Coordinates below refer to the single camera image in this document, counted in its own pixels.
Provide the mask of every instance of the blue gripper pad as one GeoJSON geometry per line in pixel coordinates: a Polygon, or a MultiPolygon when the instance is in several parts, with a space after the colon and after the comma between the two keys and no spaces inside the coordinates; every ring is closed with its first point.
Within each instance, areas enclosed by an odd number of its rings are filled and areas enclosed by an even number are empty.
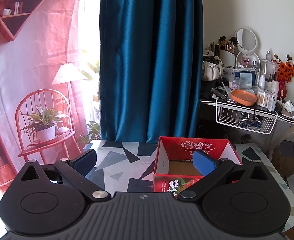
{"type": "Polygon", "coordinates": [[[219,166],[219,161],[211,157],[202,150],[194,151],[192,155],[194,167],[203,175],[206,176],[214,171],[219,166]]]}

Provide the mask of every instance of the white makeup mirror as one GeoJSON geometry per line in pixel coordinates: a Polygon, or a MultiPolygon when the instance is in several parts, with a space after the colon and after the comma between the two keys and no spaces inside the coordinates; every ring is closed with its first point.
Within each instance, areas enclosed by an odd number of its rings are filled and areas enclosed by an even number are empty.
{"type": "Polygon", "coordinates": [[[252,55],[258,47],[257,36],[248,28],[239,28],[234,35],[238,40],[238,49],[245,55],[252,55]]]}

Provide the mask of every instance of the white plant pot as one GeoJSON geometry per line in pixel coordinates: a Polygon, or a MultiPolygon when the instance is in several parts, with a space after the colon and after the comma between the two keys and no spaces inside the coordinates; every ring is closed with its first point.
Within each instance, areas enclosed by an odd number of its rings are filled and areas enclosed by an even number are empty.
{"type": "Polygon", "coordinates": [[[37,131],[37,137],[41,142],[52,140],[56,137],[56,127],[53,125],[47,129],[37,131]]]}

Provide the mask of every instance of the red cardboard box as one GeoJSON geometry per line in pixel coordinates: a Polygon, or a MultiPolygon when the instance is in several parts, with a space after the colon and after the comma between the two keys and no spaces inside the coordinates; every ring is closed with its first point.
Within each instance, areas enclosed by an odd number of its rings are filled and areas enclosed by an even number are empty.
{"type": "Polygon", "coordinates": [[[202,179],[192,163],[192,155],[197,149],[217,160],[228,158],[241,164],[229,140],[161,136],[154,165],[154,192],[173,192],[176,196],[202,179]]]}

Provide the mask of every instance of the curtain fold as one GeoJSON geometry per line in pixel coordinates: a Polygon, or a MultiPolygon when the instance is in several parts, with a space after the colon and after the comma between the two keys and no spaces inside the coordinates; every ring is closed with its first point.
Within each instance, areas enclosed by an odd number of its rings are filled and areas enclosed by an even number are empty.
{"type": "Polygon", "coordinates": [[[202,0],[101,0],[103,139],[194,136],[202,22],[202,0]]]}

